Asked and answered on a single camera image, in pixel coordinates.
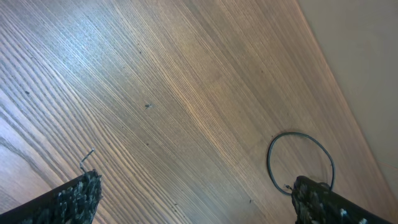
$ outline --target black rubber band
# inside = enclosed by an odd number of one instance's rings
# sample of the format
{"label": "black rubber band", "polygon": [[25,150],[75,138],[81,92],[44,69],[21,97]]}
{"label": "black rubber band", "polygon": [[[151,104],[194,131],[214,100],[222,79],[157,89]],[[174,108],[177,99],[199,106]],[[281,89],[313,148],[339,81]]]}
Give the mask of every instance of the black rubber band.
{"label": "black rubber band", "polygon": [[275,142],[279,138],[281,138],[283,136],[288,136],[288,135],[296,135],[296,136],[301,136],[301,137],[308,138],[309,140],[315,142],[315,144],[317,144],[323,150],[323,152],[328,156],[328,158],[330,160],[330,163],[331,163],[331,169],[332,169],[331,184],[330,184],[329,189],[332,190],[333,186],[335,184],[335,163],[333,162],[333,159],[331,158],[329,152],[317,140],[315,140],[313,137],[311,137],[311,136],[309,136],[307,134],[298,133],[298,132],[285,132],[285,133],[282,133],[282,134],[278,134],[272,140],[271,145],[269,146],[268,153],[267,153],[267,168],[268,168],[269,177],[271,178],[272,183],[274,183],[275,187],[284,195],[288,195],[288,196],[292,195],[291,193],[288,193],[288,192],[282,190],[278,186],[277,182],[275,181],[274,175],[272,175],[272,171],[271,171],[271,152],[272,152],[272,148],[274,147]]}

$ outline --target black cable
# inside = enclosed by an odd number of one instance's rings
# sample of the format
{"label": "black cable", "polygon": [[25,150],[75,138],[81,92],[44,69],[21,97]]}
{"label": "black cable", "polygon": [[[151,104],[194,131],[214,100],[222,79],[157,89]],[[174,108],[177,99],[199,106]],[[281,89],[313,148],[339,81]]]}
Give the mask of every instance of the black cable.
{"label": "black cable", "polygon": [[274,183],[275,187],[276,187],[280,192],[282,192],[282,194],[284,194],[284,195],[288,195],[288,196],[292,195],[291,193],[288,193],[288,192],[282,190],[282,189],[278,186],[277,182],[275,181],[274,175],[272,175],[272,171],[271,171],[271,152],[272,152],[272,148],[274,147],[275,142],[276,142],[279,138],[281,138],[281,137],[283,137],[283,136],[288,136],[288,135],[296,135],[296,136],[301,136],[301,137],[308,138],[309,140],[315,142],[315,144],[317,144],[317,145],[323,150],[323,152],[328,156],[328,158],[329,158],[329,160],[330,160],[330,163],[331,163],[331,169],[332,169],[331,184],[330,184],[329,189],[332,190],[332,189],[333,189],[333,186],[334,186],[334,184],[335,184],[335,163],[333,162],[333,159],[331,158],[329,152],[328,152],[317,140],[315,140],[313,137],[311,137],[311,136],[309,136],[309,135],[307,135],[307,134],[298,133],[298,132],[293,132],[293,131],[292,131],[292,132],[285,132],[285,133],[282,133],[282,134],[278,134],[278,135],[272,140],[271,145],[269,146],[269,149],[268,149],[268,154],[267,154],[267,167],[268,167],[268,173],[269,173],[269,177],[271,178],[272,183]]}

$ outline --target wooden table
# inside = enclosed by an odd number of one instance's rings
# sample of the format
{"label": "wooden table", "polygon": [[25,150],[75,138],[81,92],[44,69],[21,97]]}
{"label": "wooden table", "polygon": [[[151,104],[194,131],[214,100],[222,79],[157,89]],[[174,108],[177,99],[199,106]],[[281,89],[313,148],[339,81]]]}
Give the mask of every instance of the wooden table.
{"label": "wooden table", "polygon": [[[334,191],[397,202],[295,0],[0,0],[0,212],[103,174],[99,223],[293,223],[277,133]],[[329,181],[281,139],[278,183]]]}

